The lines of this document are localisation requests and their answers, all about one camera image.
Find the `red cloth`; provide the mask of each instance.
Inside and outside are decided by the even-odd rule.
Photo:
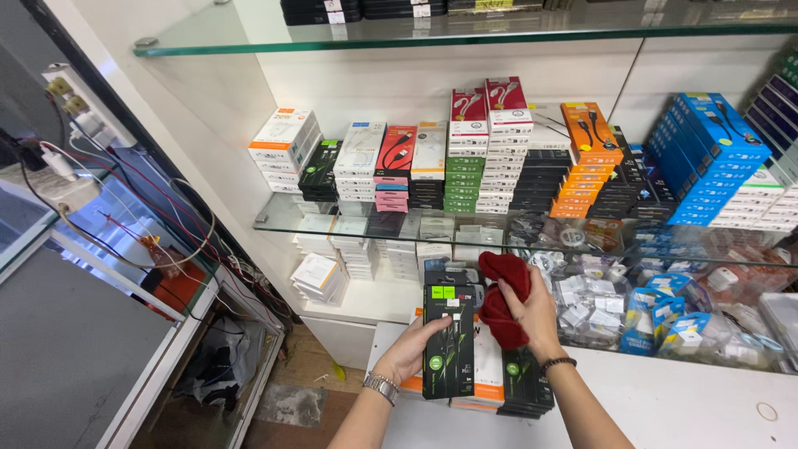
[[[513,254],[497,255],[486,251],[480,254],[480,269],[489,279],[504,279],[521,303],[526,302],[531,289],[527,264]],[[516,349],[529,343],[529,336],[521,325],[512,319],[498,284],[488,287],[485,302],[480,309],[480,320],[487,324],[502,349]]]

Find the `floor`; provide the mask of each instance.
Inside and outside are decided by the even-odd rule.
[[[307,326],[294,326],[286,346],[285,360],[275,362],[271,371],[267,391],[247,431],[245,448],[324,449],[358,397],[365,372],[343,368],[346,380],[340,380],[332,357]],[[285,391],[303,391],[306,400],[289,405],[284,399],[264,400],[266,395],[284,398],[290,394]],[[275,410],[279,408],[275,403],[285,407]],[[292,410],[288,415],[287,408]]]

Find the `right hand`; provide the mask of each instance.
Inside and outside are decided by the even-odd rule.
[[[501,290],[510,315],[529,336],[529,349],[535,354],[538,363],[568,357],[557,338],[557,307],[554,297],[546,288],[540,268],[527,264],[531,288],[527,301],[521,304],[510,284],[499,279]]]

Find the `left hand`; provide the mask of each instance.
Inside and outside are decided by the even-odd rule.
[[[429,337],[435,335],[435,332],[444,330],[451,323],[452,317],[445,316],[422,326],[419,316],[380,357],[373,371],[391,379],[396,385],[410,379],[421,371],[421,365],[424,363],[421,354],[427,347]]]

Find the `silver wristwatch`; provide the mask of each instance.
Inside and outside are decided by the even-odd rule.
[[[366,376],[363,386],[371,388],[374,391],[378,391],[388,400],[388,402],[391,403],[392,406],[396,406],[397,397],[399,396],[399,386],[387,377],[383,376],[382,374],[369,371],[369,375]]]

